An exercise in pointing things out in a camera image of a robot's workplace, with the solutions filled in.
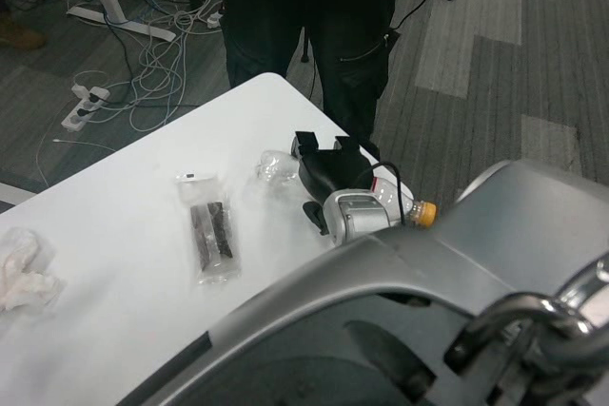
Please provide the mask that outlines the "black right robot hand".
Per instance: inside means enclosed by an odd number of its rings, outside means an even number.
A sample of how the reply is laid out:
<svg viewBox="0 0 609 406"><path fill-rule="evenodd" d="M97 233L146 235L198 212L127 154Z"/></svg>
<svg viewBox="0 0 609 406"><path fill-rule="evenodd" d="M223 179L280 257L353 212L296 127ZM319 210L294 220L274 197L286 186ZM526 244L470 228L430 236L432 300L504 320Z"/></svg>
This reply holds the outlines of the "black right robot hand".
<svg viewBox="0 0 609 406"><path fill-rule="evenodd" d="M321 235L328 235L324 202L336 191L369 190L373 184L371 162L349 136L336 136L331 149L320 149L316 134L308 131L295 132L290 154L298 162L298 176L311 197L303 204L304 213Z"/></svg>

